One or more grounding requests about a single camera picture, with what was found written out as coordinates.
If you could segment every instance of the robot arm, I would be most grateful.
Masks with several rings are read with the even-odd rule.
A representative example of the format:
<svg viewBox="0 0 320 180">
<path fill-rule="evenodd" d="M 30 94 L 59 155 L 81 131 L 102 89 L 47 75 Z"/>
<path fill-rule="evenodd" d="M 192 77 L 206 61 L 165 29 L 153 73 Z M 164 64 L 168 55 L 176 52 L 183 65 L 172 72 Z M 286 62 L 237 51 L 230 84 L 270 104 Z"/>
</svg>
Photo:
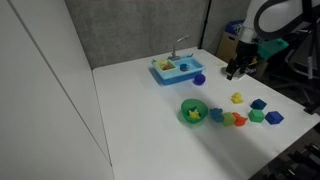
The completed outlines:
<svg viewBox="0 0 320 180">
<path fill-rule="evenodd" d="M 310 24 L 313 12 L 320 12 L 320 0 L 251 0 L 227 78 L 231 80 L 236 71 L 244 73 L 257 54 L 258 37 L 273 40 L 302 29 Z"/>
</svg>

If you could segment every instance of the blue toy sink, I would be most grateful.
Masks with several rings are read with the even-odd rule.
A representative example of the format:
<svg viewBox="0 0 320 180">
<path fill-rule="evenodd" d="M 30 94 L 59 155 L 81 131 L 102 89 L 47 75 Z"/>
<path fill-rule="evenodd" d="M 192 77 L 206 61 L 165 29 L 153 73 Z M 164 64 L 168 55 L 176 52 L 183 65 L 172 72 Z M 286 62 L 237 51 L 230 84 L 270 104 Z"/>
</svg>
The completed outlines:
<svg viewBox="0 0 320 180">
<path fill-rule="evenodd" d="M 202 70 L 206 69 L 206 67 L 201 64 L 196 58 L 192 56 L 184 56 L 181 57 L 180 60 L 170 61 L 169 63 L 174 66 L 172 69 L 163 70 L 157 64 L 157 61 L 152 61 L 152 65 L 156 70 L 158 76 L 160 77 L 161 83 L 164 85 L 173 84 L 181 81 L 185 81 L 188 79 L 193 79 L 197 74 L 201 74 Z M 181 71 L 180 65 L 187 64 L 188 70 Z"/>
</svg>

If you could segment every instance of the table surface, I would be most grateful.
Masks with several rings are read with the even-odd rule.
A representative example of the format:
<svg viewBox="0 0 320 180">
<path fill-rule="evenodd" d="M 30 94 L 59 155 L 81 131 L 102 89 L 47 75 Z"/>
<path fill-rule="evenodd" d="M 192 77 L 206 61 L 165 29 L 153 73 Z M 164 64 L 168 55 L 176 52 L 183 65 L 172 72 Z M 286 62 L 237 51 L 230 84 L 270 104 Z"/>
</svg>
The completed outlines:
<svg viewBox="0 0 320 180">
<path fill-rule="evenodd" d="M 226 64 L 204 50 L 177 52 L 191 53 L 207 67 L 202 86 L 192 80 L 157 83 L 151 61 L 170 53 L 93 71 L 116 180 L 248 179 L 319 122 L 318 115 L 249 76 L 227 80 L 220 74 Z M 235 92 L 244 103 L 230 101 Z M 246 117 L 260 98 L 268 104 L 265 114 L 279 111 L 285 119 L 279 125 L 264 120 L 224 127 L 207 116 L 191 125 L 180 112 L 189 98 Z"/>
</svg>

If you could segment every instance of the yellow toy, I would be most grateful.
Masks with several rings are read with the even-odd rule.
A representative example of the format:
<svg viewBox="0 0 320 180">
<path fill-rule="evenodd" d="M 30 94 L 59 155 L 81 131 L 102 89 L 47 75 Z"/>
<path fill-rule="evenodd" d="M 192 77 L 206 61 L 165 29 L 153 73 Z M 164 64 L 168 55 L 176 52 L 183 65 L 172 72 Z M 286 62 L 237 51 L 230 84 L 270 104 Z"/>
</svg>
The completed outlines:
<svg viewBox="0 0 320 180">
<path fill-rule="evenodd" d="M 231 101 L 234 103 L 234 104 L 240 104 L 243 102 L 242 100 L 242 97 L 241 97 L 241 94 L 236 92 L 233 94 L 233 96 L 231 97 Z"/>
<path fill-rule="evenodd" d="M 197 109 L 194 111 L 189 110 L 189 117 L 192 119 L 200 119 L 200 114 Z"/>
</svg>

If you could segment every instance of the floor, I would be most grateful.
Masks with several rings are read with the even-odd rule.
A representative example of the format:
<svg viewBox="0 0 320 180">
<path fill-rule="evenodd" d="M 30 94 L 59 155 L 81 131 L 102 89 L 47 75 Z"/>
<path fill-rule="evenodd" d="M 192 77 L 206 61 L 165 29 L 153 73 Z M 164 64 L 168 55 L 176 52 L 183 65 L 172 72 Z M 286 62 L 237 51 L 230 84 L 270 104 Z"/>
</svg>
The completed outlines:
<svg viewBox="0 0 320 180">
<path fill-rule="evenodd" d="M 270 73 L 267 73 L 259 80 L 269 87 L 276 87 L 277 85 L 281 85 L 285 83 L 283 81 L 280 81 L 276 78 L 271 78 L 271 77 L 272 76 L 270 75 Z M 277 89 L 277 91 L 300 104 L 306 103 L 305 96 L 303 95 L 302 91 L 297 88 Z M 320 115 L 320 108 L 316 110 L 316 113 Z M 310 143 L 320 146 L 320 134 L 314 129 L 311 129 L 310 131 L 308 131 L 304 136 L 302 136 L 299 140 L 297 140 L 294 144 L 292 144 L 284 152 L 282 152 L 277 158 L 280 158 L 282 160 L 289 160 L 287 156 L 289 153 L 292 153 L 295 151 L 301 152 L 304 150 L 304 146 L 309 145 Z M 262 176 L 264 174 L 270 174 L 270 171 L 267 166 L 263 167 L 259 172 L 257 172 L 257 174 L 255 174 L 250 179 L 260 180 L 262 179 Z"/>
</svg>

